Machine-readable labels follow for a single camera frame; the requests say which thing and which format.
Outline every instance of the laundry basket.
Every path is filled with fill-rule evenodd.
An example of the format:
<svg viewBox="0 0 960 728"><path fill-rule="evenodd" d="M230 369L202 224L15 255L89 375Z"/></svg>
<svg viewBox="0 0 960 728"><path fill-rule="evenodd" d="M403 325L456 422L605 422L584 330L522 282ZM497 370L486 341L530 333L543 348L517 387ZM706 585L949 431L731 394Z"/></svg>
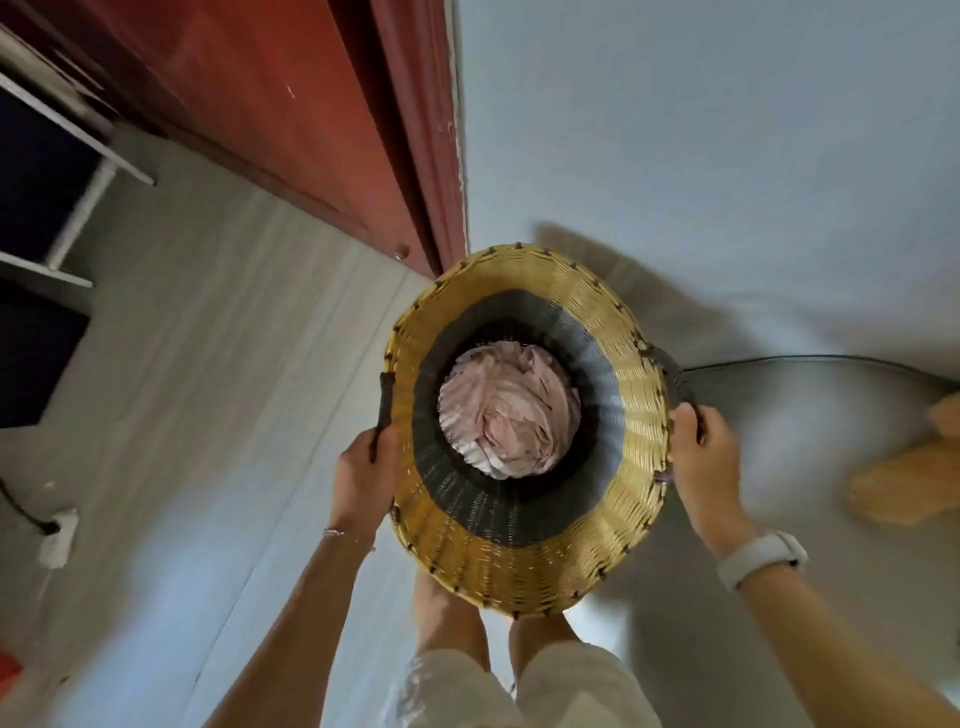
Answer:
<svg viewBox="0 0 960 728"><path fill-rule="evenodd" d="M548 473L496 480L441 431L454 360L503 339L552 353L579 390L580 427ZM401 452L394 531L452 592L514 616L563 610L650 529L666 489L664 374L678 370L583 265L519 243L471 255L400 316L384 364L380 424L394 423Z"/></svg>

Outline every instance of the forearm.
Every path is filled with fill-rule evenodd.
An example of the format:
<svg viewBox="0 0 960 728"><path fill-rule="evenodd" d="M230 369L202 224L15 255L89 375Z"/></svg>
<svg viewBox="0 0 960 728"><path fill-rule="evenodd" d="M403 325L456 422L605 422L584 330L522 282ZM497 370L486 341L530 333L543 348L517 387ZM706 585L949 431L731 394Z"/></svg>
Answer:
<svg viewBox="0 0 960 728"><path fill-rule="evenodd" d="M321 541L267 639L206 728L316 728L357 572L370 544Z"/></svg>
<svg viewBox="0 0 960 728"><path fill-rule="evenodd" d="M795 569L755 571L740 592L817 728L960 726L939 693L847 629Z"/></svg>

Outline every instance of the watch strap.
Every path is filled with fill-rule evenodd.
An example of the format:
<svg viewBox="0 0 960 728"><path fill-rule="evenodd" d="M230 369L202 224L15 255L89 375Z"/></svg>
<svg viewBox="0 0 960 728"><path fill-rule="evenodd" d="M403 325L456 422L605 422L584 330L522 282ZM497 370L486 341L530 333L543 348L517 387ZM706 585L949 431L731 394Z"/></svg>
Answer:
<svg viewBox="0 0 960 728"><path fill-rule="evenodd" d="M771 564L799 567L809 561L804 547L789 533L774 531L744 544L717 567L720 581L733 591L750 574Z"/></svg>

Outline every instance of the red wooden door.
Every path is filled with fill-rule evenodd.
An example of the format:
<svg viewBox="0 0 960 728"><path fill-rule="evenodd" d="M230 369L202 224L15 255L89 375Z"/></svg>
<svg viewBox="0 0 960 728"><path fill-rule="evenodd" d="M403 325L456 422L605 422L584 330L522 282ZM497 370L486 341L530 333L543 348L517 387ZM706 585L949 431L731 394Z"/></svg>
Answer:
<svg viewBox="0 0 960 728"><path fill-rule="evenodd" d="M30 3L55 25L88 19L129 52L141 67L106 72L173 136L435 275L327 0Z"/></svg>

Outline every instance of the pink cloth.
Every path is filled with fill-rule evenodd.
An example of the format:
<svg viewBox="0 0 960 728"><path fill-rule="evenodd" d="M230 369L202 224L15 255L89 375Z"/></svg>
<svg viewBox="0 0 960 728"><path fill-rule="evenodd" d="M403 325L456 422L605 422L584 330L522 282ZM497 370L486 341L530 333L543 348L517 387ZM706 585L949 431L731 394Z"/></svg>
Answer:
<svg viewBox="0 0 960 728"><path fill-rule="evenodd" d="M447 442L502 480L546 473L580 424L580 396L549 352L498 341L461 354L440 388Z"/></svg>

